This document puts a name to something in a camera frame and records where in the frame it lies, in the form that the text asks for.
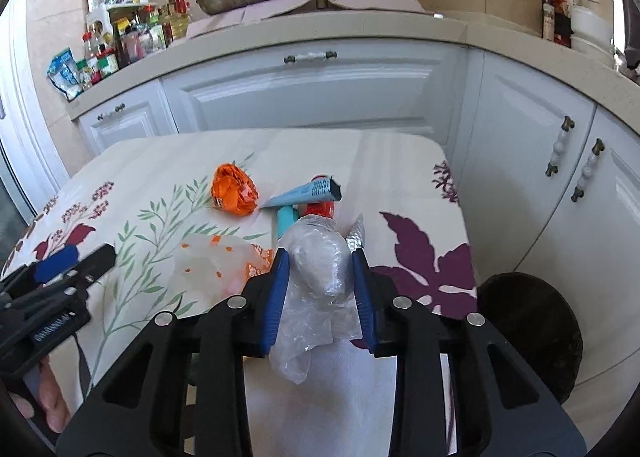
floral tablecloth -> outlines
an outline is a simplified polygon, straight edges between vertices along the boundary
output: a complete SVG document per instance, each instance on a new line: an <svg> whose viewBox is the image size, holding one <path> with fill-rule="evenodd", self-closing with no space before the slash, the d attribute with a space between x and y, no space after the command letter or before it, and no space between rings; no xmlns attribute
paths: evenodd
<svg viewBox="0 0 640 457"><path fill-rule="evenodd" d="M362 213L371 266L401 293L461 318L475 310L470 253L442 149L420 136L357 130L231 130L130 140L85 166L53 198L12 251L2 274L69 244L80 257L102 243L116 266L92 286L92 322L56 350L52 368L75 411L127 344L159 310L204 312L229 290L172 281L172 253L190 233L236 235L276 245L273 211L238 219L211 207L216 167L236 163L258 191L275 195L332 174L346 233ZM294 385L268 362L245 364L257 456L383 456L388 453L395 358L374 360L349 342L313 351Z"/></svg>

silver rivet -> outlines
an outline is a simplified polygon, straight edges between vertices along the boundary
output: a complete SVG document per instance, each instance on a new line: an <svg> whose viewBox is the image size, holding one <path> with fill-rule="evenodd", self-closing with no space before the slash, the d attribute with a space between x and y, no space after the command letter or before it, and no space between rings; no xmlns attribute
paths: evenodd
<svg viewBox="0 0 640 457"><path fill-rule="evenodd" d="M236 296L229 298L226 301L226 304L230 309L242 309L242 307L246 306L246 298L237 294Z"/></svg>
<svg viewBox="0 0 640 457"><path fill-rule="evenodd" d="M154 322L156 322L156 325L159 325L161 327L169 325L172 321L174 321L174 315L168 311L159 312L154 318Z"/></svg>
<svg viewBox="0 0 640 457"><path fill-rule="evenodd" d="M481 325L484 325L484 316L482 316L479 312L470 312L466 315L466 321L468 321L475 327L479 327Z"/></svg>
<svg viewBox="0 0 640 457"><path fill-rule="evenodd" d="M393 301L394 307L398 309L409 309L411 307L411 298L405 296L396 296Z"/></svg>

drawer handle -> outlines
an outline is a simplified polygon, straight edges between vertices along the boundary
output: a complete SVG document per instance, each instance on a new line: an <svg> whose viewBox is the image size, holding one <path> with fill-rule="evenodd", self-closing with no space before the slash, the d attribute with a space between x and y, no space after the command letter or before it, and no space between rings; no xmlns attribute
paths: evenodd
<svg viewBox="0 0 640 457"><path fill-rule="evenodd" d="M326 52L308 52L306 54L290 54L284 57L284 63L309 62L311 60L329 60L330 58L338 58L335 51Z"/></svg>
<svg viewBox="0 0 640 457"><path fill-rule="evenodd" d="M593 176L593 168L598 162L600 153L604 150L604 143L600 138L596 139L596 144L591 148L591 153L587 158L587 162L584 163L582 170L580 171L580 179L575 185L574 194L571 196L573 202L578 202L578 199L584 197L584 189L587 187L591 176Z"/></svg>
<svg viewBox="0 0 640 457"><path fill-rule="evenodd" d="M565 116L564 122L560 126L558 139L556 139L556 142L554 143L554 151L551 153L551 161L546 165L545 175L547 177L551 177L553 174L558 173L558 164L560 162L560 158L562 158L562 155L564 154L564 142L566 141L567 132L574 127L575 122L569 116Z"/></svg>
<svg viewBox="0 0 640 457"><path fill-rule="evenodd" d="M116 105L116 106L113 108L113 111L111 111L110 113L107 113L107 114L102 114L102 113L100 113L100 114L98 115L98 121L105 120L105 119L107 119L108 117L113 116L113 114L115 114L116 112L120 112L120 111L124 110L124 107L125 107L125 104L124 104L124 103L121 103L120 105Z"/></svg>

orange wrapper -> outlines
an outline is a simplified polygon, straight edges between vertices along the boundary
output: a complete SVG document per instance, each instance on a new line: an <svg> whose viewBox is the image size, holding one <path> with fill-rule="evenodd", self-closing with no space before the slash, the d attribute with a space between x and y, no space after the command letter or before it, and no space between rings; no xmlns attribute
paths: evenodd
<svg viewBox="0 0 640 457"><path fill-rule="evenodd" d="M235 164L221 164L211 182L213 206L233 215L249 215L255 210L258 191L251 178Z"/></svg>

silver foil wrapper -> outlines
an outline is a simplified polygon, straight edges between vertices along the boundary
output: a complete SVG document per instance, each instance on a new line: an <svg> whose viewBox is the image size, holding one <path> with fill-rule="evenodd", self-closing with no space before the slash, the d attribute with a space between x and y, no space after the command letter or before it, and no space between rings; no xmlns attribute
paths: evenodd
<svg viewBox="0 0 640 457"><path fill-rule="evenodd" d="M360 247L364 249L364 217L362 213L358 215L356 222L353 223L346 240L351 253Z"/></svg>

